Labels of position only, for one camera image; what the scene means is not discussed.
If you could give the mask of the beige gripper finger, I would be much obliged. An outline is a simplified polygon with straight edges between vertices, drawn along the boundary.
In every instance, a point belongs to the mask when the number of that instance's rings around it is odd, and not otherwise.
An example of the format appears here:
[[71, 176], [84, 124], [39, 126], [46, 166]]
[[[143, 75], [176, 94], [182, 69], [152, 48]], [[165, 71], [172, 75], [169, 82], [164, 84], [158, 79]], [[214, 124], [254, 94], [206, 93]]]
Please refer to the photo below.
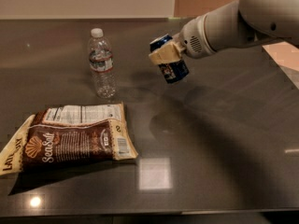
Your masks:
[[177, 41], [168, 41], [160, 48], [149, 55], [149, 59], [155, 65], [175, 63], [182, 58], [182, 53], [186, 48]]

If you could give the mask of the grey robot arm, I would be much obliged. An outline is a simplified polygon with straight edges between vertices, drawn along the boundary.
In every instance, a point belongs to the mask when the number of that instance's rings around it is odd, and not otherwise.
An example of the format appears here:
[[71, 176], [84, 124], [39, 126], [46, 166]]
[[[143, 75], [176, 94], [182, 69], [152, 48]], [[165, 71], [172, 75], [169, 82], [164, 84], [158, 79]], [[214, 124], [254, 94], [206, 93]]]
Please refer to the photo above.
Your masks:
[[149, 58], [158, 65], [281, 40], [299, 44], [299, 0], [236, 0], [189, 21]]

